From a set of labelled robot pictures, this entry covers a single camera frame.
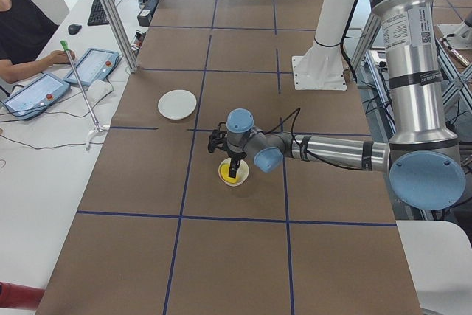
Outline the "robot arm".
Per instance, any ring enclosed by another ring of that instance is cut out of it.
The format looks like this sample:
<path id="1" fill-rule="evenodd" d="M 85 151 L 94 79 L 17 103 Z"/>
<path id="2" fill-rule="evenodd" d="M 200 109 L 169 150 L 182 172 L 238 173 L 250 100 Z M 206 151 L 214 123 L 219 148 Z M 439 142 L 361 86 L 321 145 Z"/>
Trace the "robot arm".
<path id="1" fill-rule="evenodd" d="M 469 60 L 458 50 L 471 50 L 471 13 L 460 24 L 438 24 L 437 27 L 442 33 L 440 42 L 463 66 L 469 66 Z"/>
<path id="2" fill-rule="evenodd" d="M 298 90 L 346 89 L 340 71 L 344 38 L 358 0 L 324 0 L 313 45 L 292 58 Z M 459 140 L 445 122 L 442 75 L 438 64 L 432 7 L 434 0 L 369 0 L 381 23 L 386 50 L 388 95 L 374 88 L 365 113 L 385 114 L 395 131 L 388 142 L 335 139 L 296 134 L 254 124 L 250 111 L 237 108 L 226 119 L 221 146 L 229 163 L 220 165 L 223 181 L 240 178 L 240 163 L 251 160 L 268 173 L 284 158 L 323 162 L 347 170 L 385 172 L 395 195 L 420 210 L 455 205 L 466 188 Z"/>

